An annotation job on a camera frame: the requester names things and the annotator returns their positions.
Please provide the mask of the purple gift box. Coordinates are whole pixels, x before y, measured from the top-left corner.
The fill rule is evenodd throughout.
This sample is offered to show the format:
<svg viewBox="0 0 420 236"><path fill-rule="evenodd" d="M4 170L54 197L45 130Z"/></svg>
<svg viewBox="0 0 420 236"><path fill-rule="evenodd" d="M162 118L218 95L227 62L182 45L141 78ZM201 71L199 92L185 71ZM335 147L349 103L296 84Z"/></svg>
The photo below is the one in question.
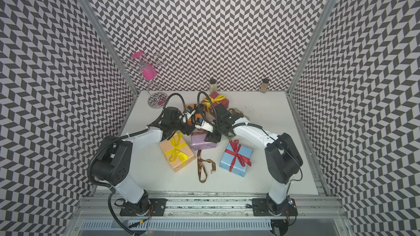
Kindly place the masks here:
<svg viewBox="0 0 420 236"><path fill-rule="evenodd" d="M212 149L217 147L217 143L206 141L207 131L195 129L191 134L190 148L194 151Z"/></svg>

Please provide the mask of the brown ribbon of purple box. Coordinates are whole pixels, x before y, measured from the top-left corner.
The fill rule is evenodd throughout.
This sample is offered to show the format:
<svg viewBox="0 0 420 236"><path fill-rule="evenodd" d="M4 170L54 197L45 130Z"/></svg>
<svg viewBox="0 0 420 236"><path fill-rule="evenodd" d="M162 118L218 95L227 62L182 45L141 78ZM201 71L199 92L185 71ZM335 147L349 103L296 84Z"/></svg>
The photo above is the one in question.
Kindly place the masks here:
<svg viewBox="0 0 420 236"><path fill-rule="evenodd" d="M208 173L207 173L207 170L204 166L204 163L211 164L211 174L213 174L217 171L217 167L216 167L216 163L214 161L212 161L210 159L203 159L201 157L201 153L202 153L202 151L199 150L198 154L197 154L198 177L199 177L199 182L204 184L207 181L207 178L208 178Z"/></svg>

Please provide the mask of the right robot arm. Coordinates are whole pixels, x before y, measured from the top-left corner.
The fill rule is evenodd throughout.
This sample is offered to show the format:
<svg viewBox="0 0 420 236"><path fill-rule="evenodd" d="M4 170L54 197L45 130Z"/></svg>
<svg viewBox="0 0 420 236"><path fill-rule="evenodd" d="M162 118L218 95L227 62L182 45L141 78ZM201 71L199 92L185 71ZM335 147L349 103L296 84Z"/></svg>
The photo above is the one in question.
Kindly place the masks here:
<svg viewBox="0 0 420 236"><path fill-rule="evenodd" d="M290 198L289 188L294 181L293 176L302 172L303 160L292 137L287 133L279 135L267 132L240 113L232 114L222 104L211 103L209 111L214 114L214 121L203 118L203 122L211 126L207 134L208 140L220 142L222 135L239 136L256 148L264 150L266 165L273 178L266 195L266 212L273 216L296 216L296 204Z"/></svg>

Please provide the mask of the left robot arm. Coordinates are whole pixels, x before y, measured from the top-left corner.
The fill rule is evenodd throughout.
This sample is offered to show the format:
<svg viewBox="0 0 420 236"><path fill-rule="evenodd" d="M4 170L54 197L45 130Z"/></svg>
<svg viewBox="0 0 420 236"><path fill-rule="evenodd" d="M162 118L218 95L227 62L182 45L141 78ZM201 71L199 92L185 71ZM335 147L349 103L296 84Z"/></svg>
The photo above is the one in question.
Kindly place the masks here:
<svg viewBox="0 0 420 236"><path fill-rule="evenodd" d="M194 113L190 106L184 112L167 107L157 122L151 123L145 130L121 137L110 135L101 142L89 163L87 177L91 183L105 186L122 196L122 216L145 216L152 207L148 192L130 175L133 149L168 141L176 132L190 134L193 126L188 124L188 120Z"/></svg>

